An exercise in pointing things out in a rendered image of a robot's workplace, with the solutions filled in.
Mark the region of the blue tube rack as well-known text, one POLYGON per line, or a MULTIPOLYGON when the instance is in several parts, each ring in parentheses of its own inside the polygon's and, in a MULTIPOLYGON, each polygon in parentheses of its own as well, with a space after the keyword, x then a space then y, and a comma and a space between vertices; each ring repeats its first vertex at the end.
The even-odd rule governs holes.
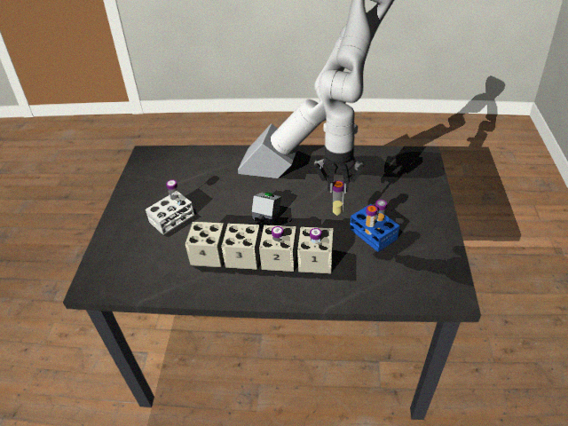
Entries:
POLYGON ((385 215, 383 221, 375 220, 375 226, 368 227, 366 225, 365 219, 367 218, 366 208, 367 207, 351 215, 350 230, 356 233, 363 241, 365 241, 373 249, 379 252, 398 239, 399 225, 385 215), (393 223, 394 226, 391 227, 386 224, 386 222, 393 223), (368 229, 368 231, 372 234, 367 234, 365 232, 366 229, 368 229))

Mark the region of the white tube rack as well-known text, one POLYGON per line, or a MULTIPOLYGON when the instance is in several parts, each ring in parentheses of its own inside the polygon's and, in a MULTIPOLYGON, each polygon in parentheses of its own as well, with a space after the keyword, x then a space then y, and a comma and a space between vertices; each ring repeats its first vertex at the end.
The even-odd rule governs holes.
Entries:
POLYGON ((167 196, 166 198, 156 202, 154 205, 146 209, 149 223, 153 225, 163 235, 168 233, 172 229, 176 228, 177 226, 183 224, 186 220, 194 216, 192 203, 181 193, 178 194, 179 194, 179 199, 175 201, 173 201, 170 198, 170 196, 167 196), (169 201, 170 204, 162 206, 161 204, 164 201, 169 201), (178 206, 179 201, 181 202, 180 206, 178 206), (153 207, 159 207, 159 209, 156 210, 155 212, 152 212, 151 209, 153 207), (168 208, 170 209, 168 210, 168 208), (158 216, 158 214, 160 215, 158 216))

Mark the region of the beige block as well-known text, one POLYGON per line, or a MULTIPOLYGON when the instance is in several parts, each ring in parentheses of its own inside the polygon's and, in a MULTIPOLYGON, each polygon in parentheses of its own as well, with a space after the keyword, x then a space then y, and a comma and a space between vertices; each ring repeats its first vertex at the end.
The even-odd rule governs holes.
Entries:
POLYGON ((259 225, 228 224, 222 244, 225 267, 257 269, 260 241, 259 225))
POLYGON ((331 257, 334 248, 333 228, 319 228, 321 241, 312 243, 310 230, 317 227, 301 227, 298 242, 298 271, 331 273, 331 257))
POLYGON ((264 225, 259 252, 262 270, 293 272, 296 260, 296 227, 281 226, 283 240, 275 241, 272 228, 278 225, 264 225))
POLYGON ((224 237, 224 223, 193 222, 185 243, 190 265, 221 267, 224 237))

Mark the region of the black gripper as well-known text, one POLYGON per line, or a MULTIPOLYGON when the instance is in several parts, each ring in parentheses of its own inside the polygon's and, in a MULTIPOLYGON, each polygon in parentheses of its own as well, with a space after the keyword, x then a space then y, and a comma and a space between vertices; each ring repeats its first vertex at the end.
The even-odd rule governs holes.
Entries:
POLYGON ((327 189, 330 193, 333 193, 333 177, 335 173, 342 173, 343 174, 343 193, 349 191, 349 183, 355 182, 359 177, 360 173, 364 169, 364 162, 354 161, 353 159, 354 154, 354 147, 350 150, 350 152, 337 154, 330 152, 325 147, 325 156, 323 160, 315 160, 314 161, 314 168, 319 174, 319 177, 322 181, 327 181, 327 189), (329 169, 329 173, 323 169, 323 164, 329 169), (355 165, 355 170, 352 172, 351 175, 347 173, 347 171, 355 165))

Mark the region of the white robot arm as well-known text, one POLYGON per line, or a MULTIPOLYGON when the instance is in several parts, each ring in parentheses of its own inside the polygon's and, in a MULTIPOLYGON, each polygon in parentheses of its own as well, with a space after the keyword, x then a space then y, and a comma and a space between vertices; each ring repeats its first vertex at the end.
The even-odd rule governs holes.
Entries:
POLYGON ((394 2, 371 1, 377 4, 366 12, 365 0, 351 0, 347 24, 314 84, 320 103, 305 100, 271 135, 272 145, 278 152, 290 154, 325 120, 327 150, 343 154, 354 147, 358 125, 354 123, 353 108, 345 102, 355 103, 362 96, 364 65, 370 44, 394 2), (345 68, 351 73, 344 72, 345 68))

